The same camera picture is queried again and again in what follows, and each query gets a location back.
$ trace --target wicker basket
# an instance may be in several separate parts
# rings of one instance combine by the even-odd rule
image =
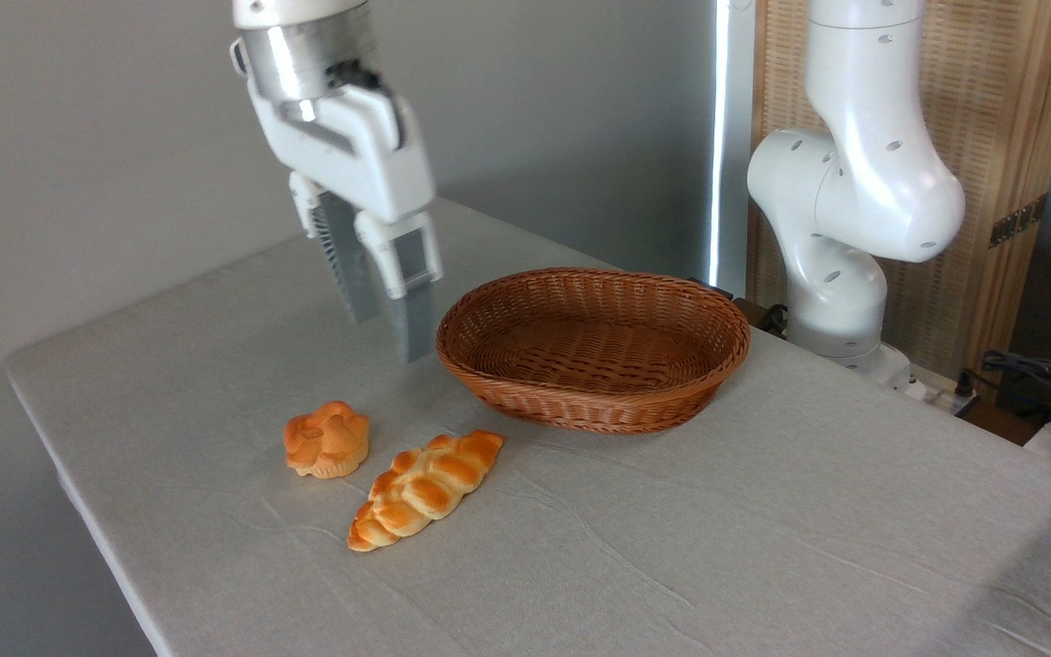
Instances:
[[[659,432],[708,406],[748,323],[707,287],[556,267],[475,288],[446,313],[440,361],[485,404],[585,432]]]

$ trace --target robotic arm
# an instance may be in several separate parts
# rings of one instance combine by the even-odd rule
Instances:
[[[379,313],[370,254],[406,361],[429,353],[435,184],[411,107],[374,70],[366,0],[233,0],[233,65],[348,310]]]
[[[887,280],[871,256],[925,262],[964,221],[964,191],[919,106],[926,0],[811,0],[805,93],[829,134],[780,129],[748,190],[785,256],[789,342],[900,391],[882,343]]]

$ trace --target braided bread loaf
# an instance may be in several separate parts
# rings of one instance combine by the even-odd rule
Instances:
[[[371,552],[449,515],[463,494],[483,481],[503,442],[496,433],[472,432],[459,438],[437,436],[425,449],[396,454],[355,514],[348,548]]]
[[[342,401],[287,422],[283,446],[287,466],[321,479],[346,477],[368,457],[368,416]]]

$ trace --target white tablecloth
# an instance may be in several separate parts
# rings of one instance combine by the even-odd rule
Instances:
[[[441,203],[442,314],[596,265]],[[604,437],[478,403],[351,325],[289,242],[24,349],[8,373],[160,654],[1051,654],[1051,463],[756,333],[687,425]],[[371,416],[342,480],[285,422]],[[400,450],[508,436],[449,518],[369,554],[355,510]]]

